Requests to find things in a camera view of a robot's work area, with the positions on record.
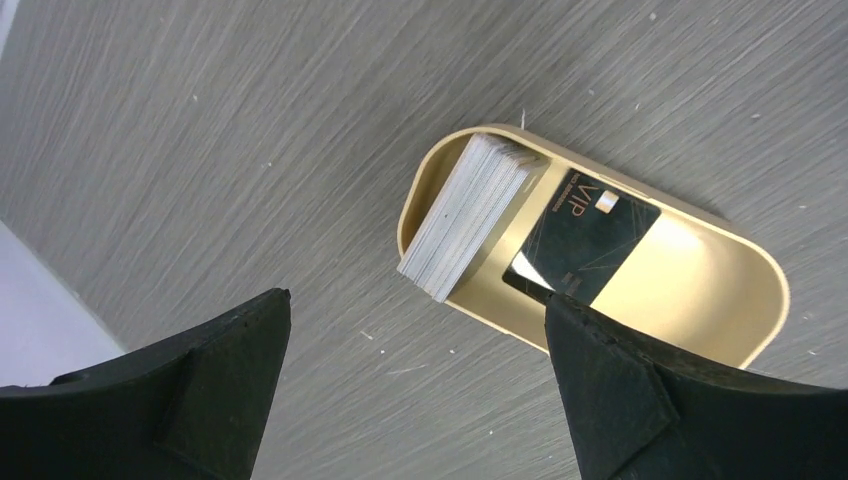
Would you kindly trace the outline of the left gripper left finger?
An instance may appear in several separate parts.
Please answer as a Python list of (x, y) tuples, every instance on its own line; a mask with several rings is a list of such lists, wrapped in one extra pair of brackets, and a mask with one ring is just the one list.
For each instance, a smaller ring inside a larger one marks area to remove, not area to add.
[(248, 479), (291, 331), (280, 288), (45, 386), (1, 390), (5, 479)]

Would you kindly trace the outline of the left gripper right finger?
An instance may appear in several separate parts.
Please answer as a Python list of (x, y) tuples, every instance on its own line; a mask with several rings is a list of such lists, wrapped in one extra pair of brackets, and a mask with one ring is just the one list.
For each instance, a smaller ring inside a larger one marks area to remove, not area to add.
[(550, 360), (584, 479), (843, 479), (847, 394), (729, 367), (564, 295)]

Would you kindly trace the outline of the black VIP credit card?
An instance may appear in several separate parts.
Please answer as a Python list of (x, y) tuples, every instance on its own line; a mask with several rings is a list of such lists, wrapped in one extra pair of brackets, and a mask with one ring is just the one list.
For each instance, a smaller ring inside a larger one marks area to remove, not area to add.
[(660, 214), (658, 207), (570, 169), (502, 280), (541, 304), (565, 294), (589, 305)]

